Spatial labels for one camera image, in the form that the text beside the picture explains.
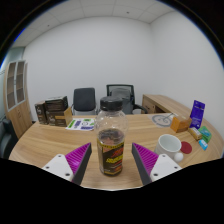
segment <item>office chair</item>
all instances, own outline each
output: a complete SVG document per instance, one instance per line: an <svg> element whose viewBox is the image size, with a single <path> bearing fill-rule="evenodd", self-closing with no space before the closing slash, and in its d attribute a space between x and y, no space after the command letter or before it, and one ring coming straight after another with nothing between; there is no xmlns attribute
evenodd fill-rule
<svg viewBox="0 0 224 224"><path fill-rule="evenodd" d="M73 115L96 115L97 104L94 88L79 88L74 90Z"/></svg>
<svg viewBox="0 0 224 224"><path fill-rule="evenodd" d="M135 93L134 93L134 86L133 85L126 85L126 84L110 84L107 85L107 96L117 96L122 98L123 100L123 109L122 111L125 114L133 114L133 110L141 109L147 114L147 110L135 104Z"/></svg>
<svg viewBox="0 0 224 224"><path fill-rule="evenodd" d="M0 123L0 158L8 159L18 138L12 126L12 122L4 119Z"/></svg>

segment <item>bottle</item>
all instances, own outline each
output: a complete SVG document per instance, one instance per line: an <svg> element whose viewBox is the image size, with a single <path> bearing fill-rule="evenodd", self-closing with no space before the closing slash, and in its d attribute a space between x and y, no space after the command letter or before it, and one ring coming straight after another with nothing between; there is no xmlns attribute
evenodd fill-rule
<svg viewBox="0 0 224 224"><path fill-rule="evenodd" d="M122 171L122 160L128 120L122 111L121 98L108 96L100 100L95 119L99 166L103 174L115 176Z"/></svg>

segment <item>cabinet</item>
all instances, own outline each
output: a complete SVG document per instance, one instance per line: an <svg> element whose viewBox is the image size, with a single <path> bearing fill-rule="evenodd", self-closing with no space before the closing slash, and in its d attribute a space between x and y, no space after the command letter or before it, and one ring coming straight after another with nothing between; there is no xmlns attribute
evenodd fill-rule
<svg viewBox="0 0 224 224"><path fill-rule="evenodd" d="M167 109L163 108L158 102L154 101L150 95L143 95L142 106L146 108L148 114L167 113Z"/></svg>
<svg viewBox="0 0 224 224"><path fill-rule="evenodd" d="M4 76L5 115L11 120L18 138L32 125L26 94L26 66L24 60L10 62Z"/></svg>

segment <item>cardboard box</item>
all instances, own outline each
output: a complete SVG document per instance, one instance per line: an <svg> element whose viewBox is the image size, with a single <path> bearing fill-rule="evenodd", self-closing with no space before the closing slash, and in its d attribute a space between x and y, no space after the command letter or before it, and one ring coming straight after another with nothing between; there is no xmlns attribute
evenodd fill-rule
<svg viewBox="0 0 224 224"><path fill-rule="evenodd" d="M35 109L37 113L37 118L40 124L48 124L48 119L46 116L46 104L45 101L40 101L35 104Z"/></svg>
<svg viewBox="0 0 224 224"><path fill-rule="evenodd" d="M49 125L67 127L72 121L72 109L65 111L48 111Z"/></svg>
<svg viewBox="0 0 224 224"><path fill-rule="evenodd" d="M51 97L45 100L46 109L49 112L65 111L68 108L67 96Z"/></svg>
<svg viewBox="0 0 224 224"><path fill-rule="evenodd" d="M185 118L182 116L176 116L176 117L173 117L170 128L173 129L176 133L187 131L191 124L191 121L192 119L190 117Z"/></svg>

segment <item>desk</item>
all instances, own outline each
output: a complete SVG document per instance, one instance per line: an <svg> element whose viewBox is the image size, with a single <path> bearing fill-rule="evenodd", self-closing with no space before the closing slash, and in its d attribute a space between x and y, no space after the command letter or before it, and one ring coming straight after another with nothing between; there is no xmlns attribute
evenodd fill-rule
<svg viewBox="0 0 224 224"><path fill-rule="evenodd" d="M165 96L153 96L154 100L168 108L169 112L189 116L189 108ZM99 170L96 136L94 131L71 131L64 127L33 124L20 138L13 149L9 159L12 161L31 164L42 168L56 154L67 154L70 151L91 142L92 154L90 156L81 186L93 189L130 189L142 186L141 178L131 153L132 143L137 143L154 151L157 140L162 134L177 136L180 141L187 141L192 145L192 152L184 154L184 159L179 163L182 168L190 165L219 159L224 146L223 139L215 128L203 119L212 133L208 148L204 151L188 131L175 133L171 128L158 128L147 114L127 115L129 131L125 139L123 170L116 177L103 175Z"/></svg>

